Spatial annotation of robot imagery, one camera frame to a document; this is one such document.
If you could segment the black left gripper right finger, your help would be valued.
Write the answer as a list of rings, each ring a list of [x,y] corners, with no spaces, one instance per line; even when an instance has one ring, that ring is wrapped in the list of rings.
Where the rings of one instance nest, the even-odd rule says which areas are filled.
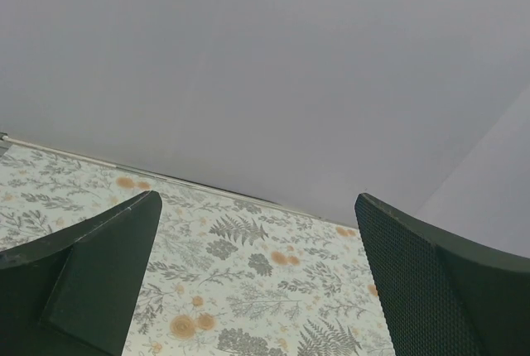
[[[397,355],[527,355],[529,260],[363,193],[354,206]]]

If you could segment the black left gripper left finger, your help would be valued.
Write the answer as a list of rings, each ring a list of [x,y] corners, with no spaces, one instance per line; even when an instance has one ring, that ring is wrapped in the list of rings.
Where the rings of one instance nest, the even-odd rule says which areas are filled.
[[[162,200],[145,191],[1,253],[3,355],[120,355]]]

